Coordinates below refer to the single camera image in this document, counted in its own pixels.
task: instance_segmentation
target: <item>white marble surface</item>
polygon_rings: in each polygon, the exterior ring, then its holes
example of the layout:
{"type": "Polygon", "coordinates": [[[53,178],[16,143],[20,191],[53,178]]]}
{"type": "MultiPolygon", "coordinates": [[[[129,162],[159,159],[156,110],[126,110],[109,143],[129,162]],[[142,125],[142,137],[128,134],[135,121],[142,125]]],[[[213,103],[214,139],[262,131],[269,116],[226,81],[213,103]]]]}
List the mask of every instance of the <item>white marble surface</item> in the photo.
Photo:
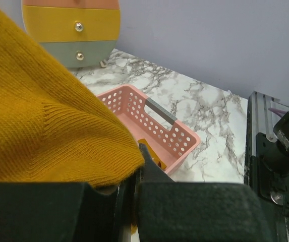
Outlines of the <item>white marble surface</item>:
{"type": "Polygon", "coordinates": [[[105,69],[71,72],[94,94],[132,84],[199,135],[200,145],[171,176],[174,180],[243,182],[246,99],[118,50],[105,69]]]}

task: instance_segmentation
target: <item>basket handle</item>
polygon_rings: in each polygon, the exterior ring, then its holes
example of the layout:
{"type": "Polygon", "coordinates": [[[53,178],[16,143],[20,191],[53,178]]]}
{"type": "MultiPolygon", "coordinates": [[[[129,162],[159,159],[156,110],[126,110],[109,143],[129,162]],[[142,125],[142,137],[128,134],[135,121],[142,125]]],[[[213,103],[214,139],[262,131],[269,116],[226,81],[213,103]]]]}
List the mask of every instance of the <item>basket handle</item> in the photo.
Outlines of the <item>basket handle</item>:
{"type": "Polygon", "coordinates": [[[145,105],[150,107],[153,111],[155,111],[158,115],[160,115],[171,125],[174,125],[175,121],[177,120],[176,116],[174,116],[171,112],[167,111],[164,107],[159,105],[156,101],[152,100],[152,98],[150,97],[146,99],[145,105]]]}

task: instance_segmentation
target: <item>drawer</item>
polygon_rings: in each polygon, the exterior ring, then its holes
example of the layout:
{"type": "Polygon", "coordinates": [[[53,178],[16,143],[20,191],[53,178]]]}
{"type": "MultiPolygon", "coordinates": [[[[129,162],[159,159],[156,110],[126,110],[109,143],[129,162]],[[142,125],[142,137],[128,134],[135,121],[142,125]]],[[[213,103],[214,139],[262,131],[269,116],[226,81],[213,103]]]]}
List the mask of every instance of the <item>drawer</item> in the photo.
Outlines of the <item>drawer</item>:
{"type": "Polygon", "coordinates": [[[65,67],[79,68],[99,65],[99,62],[109,56],[116,42],[115,40],[40,44],[65,67]],[[77,59],[77,53],[82,53],[81,60],[77,59]]]}
{"type": "Polygon", "coordinates": [[[22,0],[22,4],[58,8],[120,9],[119,0],[22,0]]]}
{"type": "Polygon", "coordinates": [[[79,42],[117,40],[120,11],[103,9],[22,6],[28,34],[37,42],[79,42]],[[75,29],[81,23],[82,31],[75,29]]]}

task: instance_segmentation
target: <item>plastic basket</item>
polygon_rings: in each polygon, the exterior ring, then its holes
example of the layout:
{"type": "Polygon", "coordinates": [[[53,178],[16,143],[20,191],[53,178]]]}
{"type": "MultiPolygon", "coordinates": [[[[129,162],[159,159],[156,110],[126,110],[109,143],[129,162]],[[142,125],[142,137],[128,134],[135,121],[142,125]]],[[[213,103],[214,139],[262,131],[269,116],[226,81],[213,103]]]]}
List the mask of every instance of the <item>plastic basket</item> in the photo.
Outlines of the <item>plastic basket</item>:
{"type": "Polygon", "coordinates": [[[166,174],[172,174],[188,154],[200,143],[197,134],[179,121],[173,114],[132,85],[122,85],[97,96],[129,129],[136,140],[145,139],[162,162],[167,165],[166,174]],[[144,107],[172,125],[167,130],[144,107]]]}

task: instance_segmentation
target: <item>silver knob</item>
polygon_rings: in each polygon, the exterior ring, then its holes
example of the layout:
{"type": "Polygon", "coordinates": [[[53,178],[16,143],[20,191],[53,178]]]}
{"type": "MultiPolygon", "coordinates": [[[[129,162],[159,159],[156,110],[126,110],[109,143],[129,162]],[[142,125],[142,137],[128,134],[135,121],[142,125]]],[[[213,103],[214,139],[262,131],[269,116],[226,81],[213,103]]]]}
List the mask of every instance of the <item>silver knob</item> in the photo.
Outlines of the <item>silver knob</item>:
{"type": "Polygon", "coordinates": [[[84,59],[84,55],[82,52],[77,52],[76,59],[82,61],[84,59]]]}
{"type": "Polygon", "coordinates": [[[83,27],[82,23],[77,22],[77,23],[75,24],[75,30],[76,30],[77,32],[82,32],[83,29],[84,29],[84,27],[83,27]]]}

